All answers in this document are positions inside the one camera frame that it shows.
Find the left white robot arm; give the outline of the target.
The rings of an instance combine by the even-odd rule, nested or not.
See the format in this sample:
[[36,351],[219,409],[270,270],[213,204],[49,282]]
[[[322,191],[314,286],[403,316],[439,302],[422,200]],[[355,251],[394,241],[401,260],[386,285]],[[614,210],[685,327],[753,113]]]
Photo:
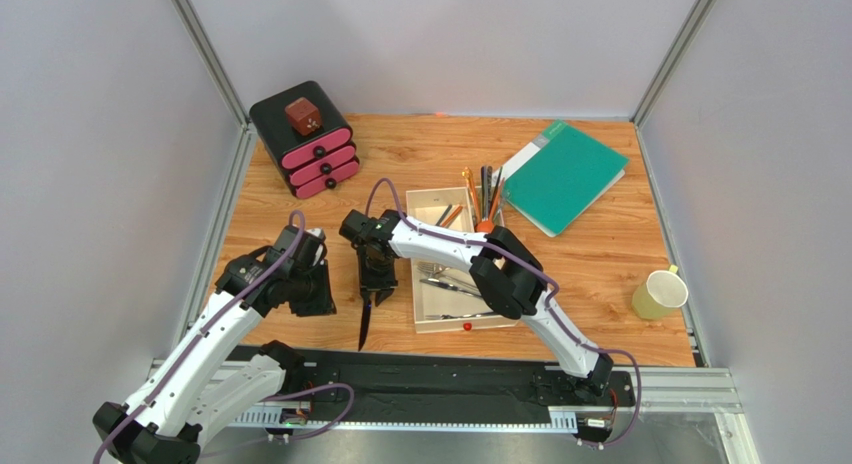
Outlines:
[[93,425],[99,462],[195,463],[206,444],[243,411],[267,397],[296,391],[305,359],[273,340],[248,363],[209,384],[242,339],[272,310],[298,316],[335,313],[320,228],[286,226],[272,245],[231,260],[200,317],[161,367],[121,403],[106,402]]

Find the silver table knife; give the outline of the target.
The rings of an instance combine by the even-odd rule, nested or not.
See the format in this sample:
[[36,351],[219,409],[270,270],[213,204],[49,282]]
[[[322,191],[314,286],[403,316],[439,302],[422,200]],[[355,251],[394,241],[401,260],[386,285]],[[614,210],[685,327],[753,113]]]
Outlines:
[[447,291],[457,292],[457,293],[460,293],[460,294],[463,294],[463,295],[466,295],[466,296],[470,296],[470,297],[474,297],[474,298],[480,298],[481,297],[481,295],[478,292],[474,292],[474,291],[469,290],[465,287],[460,287],[460,286],[457,286],[455,284],[450,284],[448,282],[444,282],[444,281],[441,281],[441,280],[435,279],[435,278],[422,278],[420,280],[420,282],[422,284],[430,285],[430,286],[433,286],[433,287],[436,287],[436,288],[439,288],[439,289],[443,289],[443,290],[447,290]]

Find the gold ornate spoon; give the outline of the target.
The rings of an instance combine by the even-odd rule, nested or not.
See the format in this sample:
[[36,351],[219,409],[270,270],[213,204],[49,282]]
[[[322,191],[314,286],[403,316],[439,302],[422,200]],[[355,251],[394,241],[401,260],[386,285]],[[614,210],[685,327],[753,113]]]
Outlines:
[[476,227],[480,222],[480,209],[479,209],[479,199],[477,195],[477,188],[475,184],[475,180],[473,177],[472,170],[469,167],[465,167],[462,171],[462,176],[465,180],[465,185],[468,192],[468,197],[471,201],[471,216],[473,226]]

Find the orange chopstick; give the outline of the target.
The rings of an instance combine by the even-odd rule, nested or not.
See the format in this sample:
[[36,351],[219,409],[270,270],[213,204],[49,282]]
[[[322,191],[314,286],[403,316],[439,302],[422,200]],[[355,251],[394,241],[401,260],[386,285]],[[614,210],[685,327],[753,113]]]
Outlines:
[[449,228],[454,223],[454,221],[461,215],[463,210],[464,210],[464,207],[461,206],[461,205],[454,208],[451,211],[451,213],[448,215],[448,217],[441,223],[441,226],[445,227],[445,228]]

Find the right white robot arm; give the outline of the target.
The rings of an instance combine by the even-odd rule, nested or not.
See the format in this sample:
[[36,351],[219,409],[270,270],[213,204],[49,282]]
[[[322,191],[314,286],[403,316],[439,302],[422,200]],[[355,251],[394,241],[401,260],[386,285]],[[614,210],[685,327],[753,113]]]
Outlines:
[[607,395],[612,358],[586,338],[555,299],[558,286],[507,228],[471,233],[426,224],[387,210],[369,217],[352,210],[340,235],[356,251],[362,295],[380,302],[394,288],[398,259],[436,263],[467,273],[489,309],[528,326],[575,380],[584,401]]

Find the blue-grey chopstick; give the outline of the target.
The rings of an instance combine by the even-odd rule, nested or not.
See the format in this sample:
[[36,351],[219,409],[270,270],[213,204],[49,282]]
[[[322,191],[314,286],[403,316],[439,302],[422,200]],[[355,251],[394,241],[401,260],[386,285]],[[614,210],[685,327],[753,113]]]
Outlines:
[[447,218],[447,216],[448,216],[448,215],[450,214],[450,212],[452,211],[453,207],[454,207],[454,205],[452,205],[452,204],[448,205],[448,206],[445,208],[444,212],[443,212],[443,213],[441,214],[441,216],[439,217],[439,219],[437,220],[437,222],[436,222],[436,224],[435,224],[435,225],[437,225],[437,226],[441,226],[441,224],[445,221],[445,219]]

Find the black spoon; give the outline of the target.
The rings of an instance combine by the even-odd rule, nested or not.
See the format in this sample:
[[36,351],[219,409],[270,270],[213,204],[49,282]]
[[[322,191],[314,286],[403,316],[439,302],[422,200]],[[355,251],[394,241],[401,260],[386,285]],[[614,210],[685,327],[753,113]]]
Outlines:
[[481,192],[482,192],[482,219],[487,220],[491,210],[491,185],[493,167],[490,165],[482,166],[481,169]]

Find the blue serrated knife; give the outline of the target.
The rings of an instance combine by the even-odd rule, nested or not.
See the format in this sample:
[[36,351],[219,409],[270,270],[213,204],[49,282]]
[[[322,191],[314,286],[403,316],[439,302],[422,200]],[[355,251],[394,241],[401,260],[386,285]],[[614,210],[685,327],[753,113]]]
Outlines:
[[358,351],[361,351],[364,348],[364,345],[366,343],[368,333],[369,333],[371,313],[372,313],[372,301],[369,297],[365,297],[364,300],[363,300],[362,314],[361,314],[361,320],[360,320],[358,347],[357,347]]

